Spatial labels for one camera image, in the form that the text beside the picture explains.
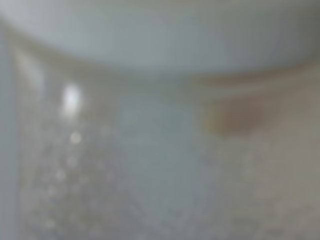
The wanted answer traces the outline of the clear plastic drink bottle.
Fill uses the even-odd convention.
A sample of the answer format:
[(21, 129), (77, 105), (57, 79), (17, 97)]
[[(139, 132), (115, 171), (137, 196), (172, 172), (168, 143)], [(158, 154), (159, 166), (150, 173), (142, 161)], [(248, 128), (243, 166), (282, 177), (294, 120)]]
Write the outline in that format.
[(20, 240), (317, 240), (317, 0), (3, 0)]

